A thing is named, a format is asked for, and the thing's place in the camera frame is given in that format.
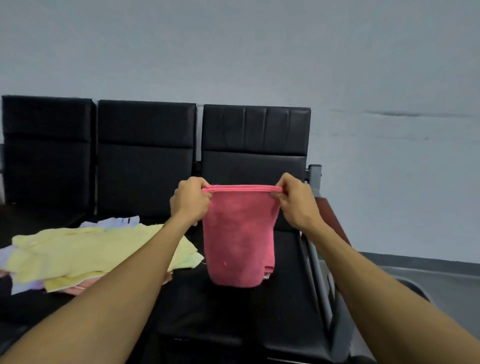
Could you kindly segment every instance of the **chair backrest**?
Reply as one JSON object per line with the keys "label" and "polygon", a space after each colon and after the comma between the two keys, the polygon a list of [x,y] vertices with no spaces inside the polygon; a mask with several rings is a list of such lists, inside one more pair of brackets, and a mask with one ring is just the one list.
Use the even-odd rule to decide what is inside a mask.
{"label": "chair backrest", "polygon": [[7,203],[93,208],[91,99],[2,96]]}
{"label": "chair backrest", "polygon": [[192,175],[196,104],[98,102],[98,213],[168,218]]}
{"label": "chair backrest", "polygon": [[205,105],[202,176],[211,184],[275,184],[284,172],[305,180],[311,110]]}

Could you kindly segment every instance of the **gray wall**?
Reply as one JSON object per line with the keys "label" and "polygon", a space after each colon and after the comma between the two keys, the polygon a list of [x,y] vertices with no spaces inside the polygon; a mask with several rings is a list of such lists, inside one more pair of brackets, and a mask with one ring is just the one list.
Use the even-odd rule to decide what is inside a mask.
{"label": "gray wall", "polygon": [[0,93],[310,106],[308,162],[355,247],[480,263],[479,18],[477,0],[2,1]]}

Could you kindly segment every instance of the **person's right arm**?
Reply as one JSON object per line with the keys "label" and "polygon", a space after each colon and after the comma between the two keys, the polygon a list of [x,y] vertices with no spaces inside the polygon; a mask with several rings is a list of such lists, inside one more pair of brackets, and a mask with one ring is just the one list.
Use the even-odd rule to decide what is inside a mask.
{"label": "person's right arm", "polygon": [[325,258],[379,363],[480,363],[480,342],[345,243],[320,217],[309,185],[285,173],[276,195],[287,221]]}

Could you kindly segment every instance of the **hand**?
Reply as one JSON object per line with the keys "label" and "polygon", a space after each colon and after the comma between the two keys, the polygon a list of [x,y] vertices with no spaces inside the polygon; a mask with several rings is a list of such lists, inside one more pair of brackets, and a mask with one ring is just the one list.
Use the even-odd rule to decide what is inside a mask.
{"label": "hand", "polygon": [[208,182],[201,177],[190,177],[180,181],[178,188],[170,198],[172,216],[182,216],[192,225],[201,220],[208,210],[211,193],[202,193]]}
{"label": "hand", "polygon": [[291,226],[306,233],[313,227],[324,224],[308,184],[284,173],[276,185],[283,188],[283,193],[273,196],[280,201],[283,214]]}

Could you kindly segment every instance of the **person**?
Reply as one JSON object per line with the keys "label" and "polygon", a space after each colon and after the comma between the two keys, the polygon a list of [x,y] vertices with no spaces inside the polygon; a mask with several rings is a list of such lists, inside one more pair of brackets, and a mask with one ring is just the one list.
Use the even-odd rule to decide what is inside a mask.
{"label": "person", "polygon": [[[9,363],[124,363],[153,308],[173,253],[202,219],[203,178],[181,181],[171,218],[141,249],[27,332]],[[287,221],[313,242],[379,363],[480,363],[480,342],[346,244],[321,218],[309,185],[285,173],[276,194]]]}

